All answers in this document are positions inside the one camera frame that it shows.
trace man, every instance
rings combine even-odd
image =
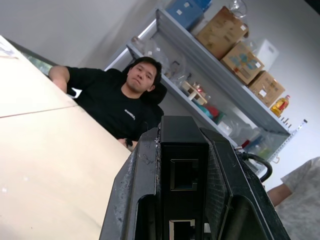
[[[320,239],[320,157],[307,161],[268,192],[292,240]]]
[[[141,134],[148,130],[150,109],[140,97],[155,89],[162,66],[151,57],[137,59],[127,75],[116,69],[54,66],[49,78],[62,91],[82,90],[75,101],[120,143],[133,150]]]

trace gray sleeve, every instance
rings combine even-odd
[[[305,175],[310,170],[313,163],[313,159],[307,161],[302,166],[298,167],[296,170],[290,172],[288,175],[281,178],[282,182],[290,189],[292,193],[295,192],[297,186],[305,177]]]

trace person's arm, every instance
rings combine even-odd
[[[283,200],[295,192],[315,160],[316,159],[309,160],[293,170],[288,175],[281,178],[283,184],[268,191],[269,198],[274,206],[279,205]]]
[[[275,207],[291,194],[292,192],[284,183],[268,191],[268,196]]]
[[[54,66],[49,71],[49,78],[62,91],[69,88],[86,90],[96,81],[110,79],[112,71],[102,71],[94,68],[77,68],[68,66]]]
[[[65,66],[53,66],[49,71],[49,78],[64,93],[67,93],[67,83],[70,80],[70,74]]]

